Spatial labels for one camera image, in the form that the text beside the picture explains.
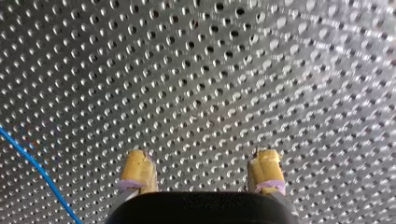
blue wire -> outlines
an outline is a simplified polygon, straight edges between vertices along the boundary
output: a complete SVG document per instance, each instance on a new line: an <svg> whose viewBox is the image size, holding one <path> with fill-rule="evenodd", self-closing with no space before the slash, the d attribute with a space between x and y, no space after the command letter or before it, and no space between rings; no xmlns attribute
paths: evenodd
<svg viewBox="0 0 396 224"><path fill-rule="evenodd" d="M66 212L70 215L71 218L74 219L74 221L77 224L82 224L82 222L79 220L79 218L76 216L76 214L73 212L73 210L67 205L67 202L64 200L64 197L62 196L61 192L56 188L55 184L52 182L50 177L46 174L46 171L41 167L41 165L28 153L26 152L3 128L0 127L0 135L3 135L6 140L15 147L15 149L20 152L23 157L28 160L36 169L37 171L43 176L44 180L47 182L49 185L50 189L52 189L53 193L55 196L58 198L59 202L61 205L64 207Z"/></svg>

metal surface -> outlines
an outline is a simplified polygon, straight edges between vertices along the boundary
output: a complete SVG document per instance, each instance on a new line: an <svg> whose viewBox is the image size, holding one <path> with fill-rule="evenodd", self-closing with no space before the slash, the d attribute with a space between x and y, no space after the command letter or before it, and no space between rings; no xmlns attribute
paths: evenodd
<svg viewBox="0 0 396 224"><path fill-rule="evenodd" d="M303 223L395 223L393 1L1 1L0 124L85 223L126 152L162 190L245 190L276 148ZM71 223L0 150L1 223Z"/></svg>

